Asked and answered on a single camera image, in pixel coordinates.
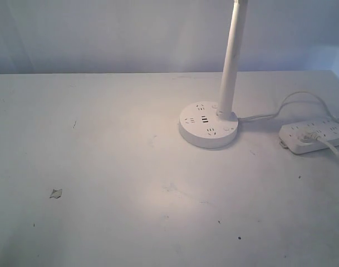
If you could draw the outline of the white desk lamp with sockets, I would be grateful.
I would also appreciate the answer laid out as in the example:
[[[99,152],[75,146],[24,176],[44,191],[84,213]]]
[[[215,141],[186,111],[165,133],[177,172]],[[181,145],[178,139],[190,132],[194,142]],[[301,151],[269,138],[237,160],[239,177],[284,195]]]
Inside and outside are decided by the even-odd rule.
[[[239,120],[233,112],[233,100],[247,7],[248,1],[234,1],[219,102],[192,103],[179,116],[179,132],[194,146],[218,149],[232,142],[237,134]]]

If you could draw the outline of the small torn paper scrap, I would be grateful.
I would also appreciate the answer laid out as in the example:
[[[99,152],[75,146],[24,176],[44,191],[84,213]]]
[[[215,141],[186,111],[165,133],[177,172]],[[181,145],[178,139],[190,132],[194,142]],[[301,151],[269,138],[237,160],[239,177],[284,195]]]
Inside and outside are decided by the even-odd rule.
[[[50,199],[59,199],[62,195],[62,189],[55,190],[53,189],[50,194]]]

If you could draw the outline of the white power strip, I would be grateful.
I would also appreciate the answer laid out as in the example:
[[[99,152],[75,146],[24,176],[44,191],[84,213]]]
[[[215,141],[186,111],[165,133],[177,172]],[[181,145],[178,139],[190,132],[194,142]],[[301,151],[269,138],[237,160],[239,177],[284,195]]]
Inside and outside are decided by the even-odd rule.
[[[310,128],[320,135],[320,139],[312,143],[300,142],[297,138],[298,130]],[[307,121],[283,125],[278,133],[281,142],[292,153],[300,155],[318,150],[327,149],[328,142],[332,146],[339,146],[339,123],[328,117],[319,117]]]

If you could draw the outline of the white plug in strip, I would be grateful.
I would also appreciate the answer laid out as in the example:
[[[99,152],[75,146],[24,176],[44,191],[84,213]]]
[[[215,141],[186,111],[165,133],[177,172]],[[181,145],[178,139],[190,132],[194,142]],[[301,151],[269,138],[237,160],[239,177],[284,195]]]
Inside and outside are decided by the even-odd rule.
[[[302,128],[298,130],[297,138],[300,140],[300,142],[312,143],[312,142],[317,141],[321,137],[316,131],[310,128]]]

